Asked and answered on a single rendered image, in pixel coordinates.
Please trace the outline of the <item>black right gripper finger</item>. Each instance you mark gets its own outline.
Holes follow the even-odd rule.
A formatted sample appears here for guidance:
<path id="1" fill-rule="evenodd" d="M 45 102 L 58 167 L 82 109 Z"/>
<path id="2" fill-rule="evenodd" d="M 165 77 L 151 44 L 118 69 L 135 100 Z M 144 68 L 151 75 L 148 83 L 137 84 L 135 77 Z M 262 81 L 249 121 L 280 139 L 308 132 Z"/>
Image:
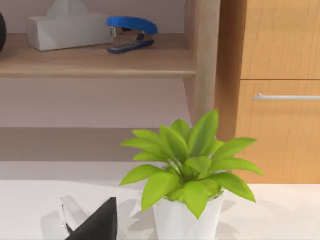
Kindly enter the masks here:
<path id="1" fill-rule="evenodd" d="M 117 198 L 110 197 L 65 240 L 117 240 Z"/>

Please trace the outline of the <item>green plant in white pot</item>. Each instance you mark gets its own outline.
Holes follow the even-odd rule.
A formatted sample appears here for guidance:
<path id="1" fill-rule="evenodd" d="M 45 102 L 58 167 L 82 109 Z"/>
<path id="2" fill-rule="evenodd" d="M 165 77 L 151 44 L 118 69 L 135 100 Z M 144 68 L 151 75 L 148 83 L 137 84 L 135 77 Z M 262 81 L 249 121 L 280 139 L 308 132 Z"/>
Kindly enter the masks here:
<path id="1" fill-rule="evenodd" d="M 153 210 L 158 240 L 214 240 L 225 191 L 254 202 L 247 183 L 235 170 L 261 174 L 236 154 L 255 142 L 251 137 L 216 138 L 217 110 L 205 113 L 193 126 L 177 119 L 158 132 L 135 129 L 123 147 L 140 149 L 140 165 L 121 180 L 129 185 L 145 180 L 141 210 Z"/>

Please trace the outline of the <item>wooden open shelf unit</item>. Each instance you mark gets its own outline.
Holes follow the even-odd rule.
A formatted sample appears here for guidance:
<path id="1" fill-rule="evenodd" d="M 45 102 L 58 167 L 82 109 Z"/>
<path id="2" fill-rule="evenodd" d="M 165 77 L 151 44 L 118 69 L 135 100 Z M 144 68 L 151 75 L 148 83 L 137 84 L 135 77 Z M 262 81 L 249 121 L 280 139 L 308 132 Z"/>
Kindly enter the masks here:
<path id="1" fill-rule="evenodd" d="M 112 54 L 106 45 L 39 52 L 10 33 L 0 53 L 0 184 L 120 181 L 139 163 L 132 130 L 214 107 L 221 0 L 185 0 L 184 32 Z"/>

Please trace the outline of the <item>blue stapler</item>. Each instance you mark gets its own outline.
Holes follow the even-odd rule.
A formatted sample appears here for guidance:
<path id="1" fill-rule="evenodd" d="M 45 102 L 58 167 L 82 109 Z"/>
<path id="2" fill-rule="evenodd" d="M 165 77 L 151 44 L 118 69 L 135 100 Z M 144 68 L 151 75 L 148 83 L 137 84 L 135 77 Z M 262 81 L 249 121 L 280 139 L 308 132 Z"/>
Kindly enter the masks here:
<path id="1" fill-rule="evenodd" d="M 111 54 L 122 54 L 154 43 L 153 36 L 158 27 L 152 21 L 135 16 L 109 16 L 106 25 L 110 27 L 113 43 L 107 48 Z"/>

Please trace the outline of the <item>white tissue box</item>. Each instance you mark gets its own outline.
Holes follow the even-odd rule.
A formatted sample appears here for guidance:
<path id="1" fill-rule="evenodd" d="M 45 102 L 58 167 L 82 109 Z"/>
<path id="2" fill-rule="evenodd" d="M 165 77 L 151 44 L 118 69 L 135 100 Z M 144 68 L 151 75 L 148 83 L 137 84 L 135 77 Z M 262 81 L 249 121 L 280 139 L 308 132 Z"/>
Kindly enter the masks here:
<path id="1" fill-rule="evenodd" d="M 110 44 L 105 14 L 89 12 L 83 0 L 54 0 L 44 16 L 26 19 L 26 36 L 38 51 Z"/>

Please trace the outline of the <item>wooden drawer front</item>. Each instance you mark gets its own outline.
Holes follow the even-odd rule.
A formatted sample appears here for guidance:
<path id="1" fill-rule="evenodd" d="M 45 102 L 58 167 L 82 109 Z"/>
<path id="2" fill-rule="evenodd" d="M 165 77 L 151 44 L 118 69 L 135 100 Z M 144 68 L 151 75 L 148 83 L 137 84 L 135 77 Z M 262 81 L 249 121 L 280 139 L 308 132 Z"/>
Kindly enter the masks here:
<path id="1" fill-rule="evenodd" d="M 242 80 L 237 137 L 256 141 L 239 157 L 257 165 L 248 183 L 320 184 L 320 100 L 255 100 L 263 95 L 320 96 L 320 80 Z"/>

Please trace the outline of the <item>black round object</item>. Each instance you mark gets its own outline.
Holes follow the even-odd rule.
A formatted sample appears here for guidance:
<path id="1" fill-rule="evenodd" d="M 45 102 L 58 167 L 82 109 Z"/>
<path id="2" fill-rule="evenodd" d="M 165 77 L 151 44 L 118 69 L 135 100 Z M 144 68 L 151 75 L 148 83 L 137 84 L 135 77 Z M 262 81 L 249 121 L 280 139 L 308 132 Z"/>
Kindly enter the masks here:
<path id="1" fill-rule="evenodd" d="M 3 14 L 0 12 L 0 52 L 3 50 L 7 37 L 6 22 Z"/>

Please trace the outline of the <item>wooden cupboard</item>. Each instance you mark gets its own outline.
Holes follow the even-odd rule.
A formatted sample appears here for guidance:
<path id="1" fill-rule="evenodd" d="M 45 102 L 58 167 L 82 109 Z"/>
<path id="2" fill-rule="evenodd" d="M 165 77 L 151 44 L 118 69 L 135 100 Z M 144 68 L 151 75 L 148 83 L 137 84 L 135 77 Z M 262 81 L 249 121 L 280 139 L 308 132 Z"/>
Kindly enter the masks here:
<path id="1" fill-rule="evenodd" d="M 221 0 L 215 106 L 246 182 L 320 184 L 320 0 Z"/>

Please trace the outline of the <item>wooden cupboard door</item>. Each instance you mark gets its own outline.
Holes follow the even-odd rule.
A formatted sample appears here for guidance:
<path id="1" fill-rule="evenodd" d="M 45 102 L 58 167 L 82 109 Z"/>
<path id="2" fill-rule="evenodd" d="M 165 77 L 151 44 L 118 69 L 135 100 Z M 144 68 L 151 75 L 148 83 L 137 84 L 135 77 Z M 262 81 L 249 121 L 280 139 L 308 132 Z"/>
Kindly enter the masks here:
<path id="1" fill-rule="evenodd" d="M 241 77 L 320 80 L 320 0 L 247 0 Z"/>

